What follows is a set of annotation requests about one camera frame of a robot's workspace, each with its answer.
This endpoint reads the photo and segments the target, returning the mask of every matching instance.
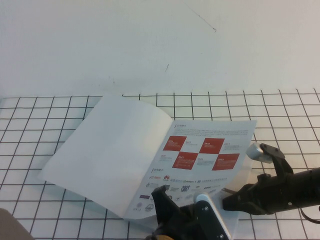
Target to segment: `scratch on wall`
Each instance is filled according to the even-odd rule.
[[[212,29],[214,30],[214,32],[217,31],[217,29],[215,29],[213,26],[211,26],[210,23],[208,23],[202,16],[200,16],[200,15],[199,15],[198,13],[196,13],[191,7],[189,7],[188,4],[186,4],[183,0],[181,0],[181,1],[184,3],[184,5],[187,6],[188,9],[190,9],[195,15],[197,15],[197,16],[198,16],[199,18],[201,18],[207,25],[209,25],[210,28],[212,28]]]

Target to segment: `white grid mat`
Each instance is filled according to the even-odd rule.
[[[259,117],[253,140],[280,148],[295,173],[320,167],[320,95],[315,89],[126,97],[158,106],[174,119]],[[142,240],[149,234],[82,196],[37,179],[99,99],[18,97],[0,103],[0,208],[37,240]],[[250,182],[262,173],[275,175],[273,165],[255,162]],[[320,219],[317,206],[305,213]],[[235,239],[318,240],[320,225],[302,219],[297,209],[262,216],[241,213]]]

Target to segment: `printed page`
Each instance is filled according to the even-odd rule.
[[[174,121],[125,213],[127,219],[156,214],[152,191],[162,185],[179,206],[197,192],[212,197],[244,163],[256,121]]]
[[[171,123],[151,104],[105,95],[39,176],[123,217]]]

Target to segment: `red checkerboard pattern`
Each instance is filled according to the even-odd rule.
[[[191,170],[198,154],[218,154],[212,171],[230,170],[235,167],[239,153],[219,154],[225,141],[224,138],[206,137],[198,153],[181,151],[186,139],[186,136],[170,136],[163,148],[164,151],[179,152],[172,168]]]

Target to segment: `cable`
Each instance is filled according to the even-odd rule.
[[[302,216],[303,216],[305,219],[307,219],[309,222],[314,223],[314,224],[320,224],[320,221],[319,221],[319,220],[315,220],[315,219],[312,219],[312,218],[308,217],[308,216],[304,213],[304,211],[302,210],[302,208],[300,208],[300,210],[301,210]]]

